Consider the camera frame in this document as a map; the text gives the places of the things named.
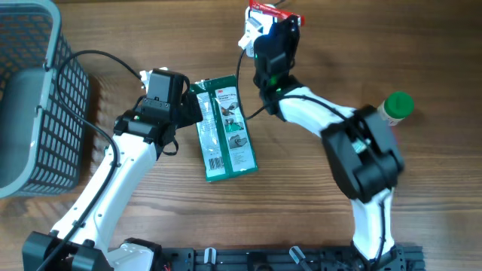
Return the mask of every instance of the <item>plastic basket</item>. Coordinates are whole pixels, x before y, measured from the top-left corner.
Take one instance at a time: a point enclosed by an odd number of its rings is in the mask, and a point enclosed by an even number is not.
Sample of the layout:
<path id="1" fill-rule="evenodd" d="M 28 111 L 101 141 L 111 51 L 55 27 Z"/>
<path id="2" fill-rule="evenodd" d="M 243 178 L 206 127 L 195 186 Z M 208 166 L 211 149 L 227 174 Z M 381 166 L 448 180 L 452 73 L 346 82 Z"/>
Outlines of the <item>plastic basket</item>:
<path id="1" fill-rule="evenodd" d="M 0 198 L 48 196 L 78 183 L 84 125 L 59 106 L 54 80 L 72 53 L 48 0 L 0 3 Z M 90 89 L 76 59 L 60 75 L 64 100 L 85 116 Z"/>

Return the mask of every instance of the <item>green cap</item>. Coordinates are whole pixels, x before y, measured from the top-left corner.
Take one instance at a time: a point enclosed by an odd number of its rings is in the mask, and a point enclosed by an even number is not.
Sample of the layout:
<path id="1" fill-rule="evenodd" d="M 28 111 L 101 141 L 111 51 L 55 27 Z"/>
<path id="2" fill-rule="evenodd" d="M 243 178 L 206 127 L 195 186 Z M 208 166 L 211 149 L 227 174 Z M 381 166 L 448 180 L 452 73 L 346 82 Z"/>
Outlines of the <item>green cap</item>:
<path id="1" fill-rule="evenodd" d="M 385 100 L 385 112 L 393 118 L 402 119 L 408 117 L 415 107 L 412 97 L 403 91 L 392 93 L 387 100 Z"/>

